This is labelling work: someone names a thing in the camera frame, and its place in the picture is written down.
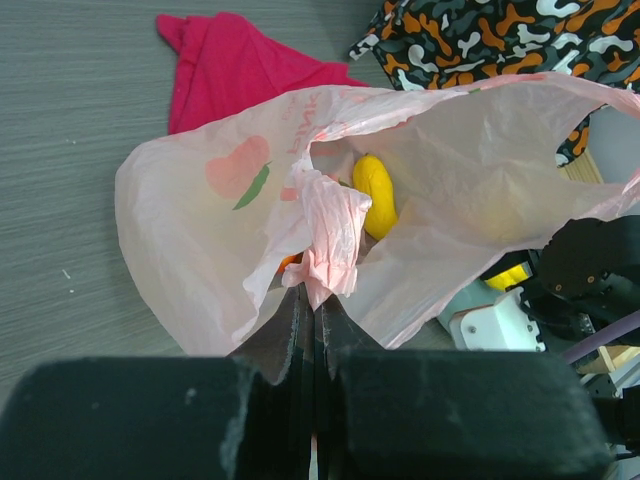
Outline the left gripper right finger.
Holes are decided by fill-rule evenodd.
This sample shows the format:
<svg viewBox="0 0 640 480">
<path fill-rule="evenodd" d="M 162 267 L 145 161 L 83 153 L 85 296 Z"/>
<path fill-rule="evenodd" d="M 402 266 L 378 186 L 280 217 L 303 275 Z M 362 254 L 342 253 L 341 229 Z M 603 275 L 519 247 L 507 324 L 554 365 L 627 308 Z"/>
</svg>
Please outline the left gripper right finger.
<svg viewBox="0 0 640 480">
<path fill-rule="evenodd" d="M 554 355 L 386 350 L 335 299 L 314 321 L 321 479 L 599 479 L 612 464 Z"/>
</svg>

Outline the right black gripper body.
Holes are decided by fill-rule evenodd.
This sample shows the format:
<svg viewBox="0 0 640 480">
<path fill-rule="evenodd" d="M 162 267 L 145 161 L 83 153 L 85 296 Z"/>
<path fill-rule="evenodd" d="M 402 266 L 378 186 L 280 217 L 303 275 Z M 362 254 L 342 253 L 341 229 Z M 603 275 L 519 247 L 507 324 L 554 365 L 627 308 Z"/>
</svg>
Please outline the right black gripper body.
<svg viewBox="0 0 640 480">
<path fill-rule="evenodd" d="M 571 220 L 539 252 L 519 286 L 521 309 L 578 342 L 639 310 L 639 217 Z"/>
</svg>

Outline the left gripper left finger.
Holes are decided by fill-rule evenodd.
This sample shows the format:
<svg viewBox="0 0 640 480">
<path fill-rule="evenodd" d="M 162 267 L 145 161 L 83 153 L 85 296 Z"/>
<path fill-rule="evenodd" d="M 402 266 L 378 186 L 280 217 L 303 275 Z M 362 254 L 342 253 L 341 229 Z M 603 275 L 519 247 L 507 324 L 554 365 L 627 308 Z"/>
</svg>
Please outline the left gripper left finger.
<svg viewBox="0 0 640 480">
<path fill-rule="evenodd" d="M 5 479 L 305 479 L 313 315 L 302 287 L 226 357 L 38 365 L 1 415 Z"/>
</svg>

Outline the pink plastic bag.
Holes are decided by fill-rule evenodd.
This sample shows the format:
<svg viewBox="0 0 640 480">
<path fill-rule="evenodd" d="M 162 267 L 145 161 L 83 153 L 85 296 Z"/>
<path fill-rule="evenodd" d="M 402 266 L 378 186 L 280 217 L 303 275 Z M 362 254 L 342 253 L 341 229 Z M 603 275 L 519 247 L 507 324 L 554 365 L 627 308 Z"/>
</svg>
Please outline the pink plastic bag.
<svg viewBox="0 0 640 480">
<path fill-rule="evenodd" d="M 159 322 L 190 355 L 225 355 L 269 317 L 283 277 L 314 303 L 338 295 L 395 348 L 503 254 L 566 222 L 610 220 L 639 182 L 574 182 L 555 153 L 592 111 L 639 113 L 637 94 L 559 73 L 446 90 L 321 86 L 282 94 L 138 146 L 115 177 L 120 248 Z M 378 157 L 398 221 L 364 229 L 352 173 Z"/>
</svg>

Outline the large yellow banana bunch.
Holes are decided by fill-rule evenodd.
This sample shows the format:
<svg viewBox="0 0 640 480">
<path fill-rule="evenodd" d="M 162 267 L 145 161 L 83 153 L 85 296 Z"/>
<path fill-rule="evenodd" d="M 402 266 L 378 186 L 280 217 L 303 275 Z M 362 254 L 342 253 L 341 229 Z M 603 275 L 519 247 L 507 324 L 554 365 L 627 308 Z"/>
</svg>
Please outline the large yellow banana bunch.
<svg viewBox="0 0 640 480">
<path fill-rule="evenodd" d="M 361 157 L 354 165 L 353 186 L 371 198 L 365 222 L 365 231 L 375 240 L 382 240 L 395 226 L 398 215 L 394 200 L 394 187 L 385 165 L 374 155 Z"/>
</svg>

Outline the small yellow banana bunch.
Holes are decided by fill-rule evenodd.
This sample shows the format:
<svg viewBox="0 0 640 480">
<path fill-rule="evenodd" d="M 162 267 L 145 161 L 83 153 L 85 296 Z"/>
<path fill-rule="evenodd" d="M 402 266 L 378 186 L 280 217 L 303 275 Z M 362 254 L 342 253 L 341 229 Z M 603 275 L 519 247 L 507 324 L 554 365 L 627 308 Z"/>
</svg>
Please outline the small yellow banana bunch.
<svg viewBox="0 0 640 480">
<path fill-rule="evenodd" d="M 520 264 L 488 278 L 485 283 L 494 290 L 505 292 L 530 277 L 530 269 Z"/>
</svg>

